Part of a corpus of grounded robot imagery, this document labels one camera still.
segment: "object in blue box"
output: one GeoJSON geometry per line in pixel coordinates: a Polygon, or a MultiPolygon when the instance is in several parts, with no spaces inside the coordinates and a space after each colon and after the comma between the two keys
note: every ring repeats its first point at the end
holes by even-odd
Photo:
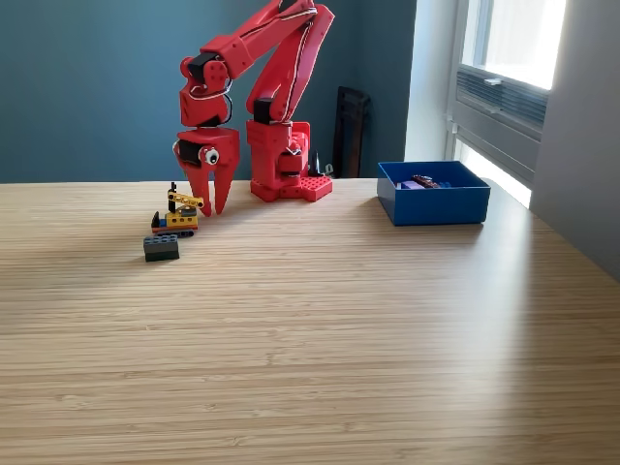
{"type": "Polygon", "coordinates": [[[377,196],[395,226],[483,223],[490,192],[460,162],[379,164],[377,196]],[[414,174],[441,179],[442,189],[396,189],[414,174]]]}
{"type": "Polygon", "coordinates": [[[399,184],[401,185],[401,189],[410,189],[412,191],[416,189],[424,189],[424,186],[420,186],[416,183],[416,181],[399,182],[399,184]]]}

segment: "red robotic arm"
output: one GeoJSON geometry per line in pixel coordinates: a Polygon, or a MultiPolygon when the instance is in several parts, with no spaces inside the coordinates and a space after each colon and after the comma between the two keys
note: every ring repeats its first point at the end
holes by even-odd
{"type": "MultiPolygon", "coordinates": [[[[291,123],[290,118],[332,21],[333,14],[312,0],[272,0],[234,34],[214,38],[201,47],[198,56],[182,61],[181,73],[187,84],[180,92],[181,122],[196,129],[179,134],[174,152],[194,195],[206,200],[205,215],[210,215],[208,172],[214,171],[219,214],[239,161],[238,132],[218,128],[230,117],[227,94],[232,82],[276,46],[247,101],[247,109],[254,115],[254,121],[248,122],[252,190],[264,200],[294,197],[295,188],[303,191],[309,126],[291,123]]],[[[323,189],[326,194],[331,184],[322,182],[328,184],[329,189],[323,189]]]]}

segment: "yellow lego vehicle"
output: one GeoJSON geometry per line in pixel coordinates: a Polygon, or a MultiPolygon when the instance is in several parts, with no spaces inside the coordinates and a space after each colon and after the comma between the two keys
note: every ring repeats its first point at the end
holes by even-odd
{"type": "Polygon", "coordinates": [[[155,212],[151,222],[151,230],[155,234],[174,233],[179,237],[194,235],[198,229],[198,208],[204,206],[200,197],[185,196],[176,192],[176,184],[172,183],[168,190],[168,210],[165,218],[160,218],[159,211],[155,212]]]}

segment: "white wall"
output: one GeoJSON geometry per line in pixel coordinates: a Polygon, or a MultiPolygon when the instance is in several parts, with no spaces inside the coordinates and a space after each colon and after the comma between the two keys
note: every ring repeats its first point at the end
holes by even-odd
{"type": "Polygon", "coordinates": [[[405,161],[443,160],[458,0],[418,0],[405,161]]]}
{"type": "Polygon", "coordinates": [[[620,1],[569,0],[531,209],[620,279],[620,1]]]}

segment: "window frame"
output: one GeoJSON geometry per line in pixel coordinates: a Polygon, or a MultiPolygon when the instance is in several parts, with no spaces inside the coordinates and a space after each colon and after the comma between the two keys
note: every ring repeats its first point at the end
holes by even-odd
{"type": "MultiPolygon", "coordinates": [[[[493,0],[477,2],[477,30],[474,39],[473,62],[483,66],[488,33],[490,30],[493,0]]],[[[458,73],[467,73],[483,79],[499,79],[499,85],[509,86],[511,91],[541,95],[546,102],[549,91],[526,82],[490,73],[487,70],[462,64],[465,48],[470,0],[458,0],[458,12],[454,34],[454,49],[450,75],[445,159],[454,160],[456,141],[461,140],[495,163],[512,177],[531,188],[534,181],[538,153],[543,135],[543,124],[521,118],[488,101],[464,91],[458,84],[458,73]]]]}

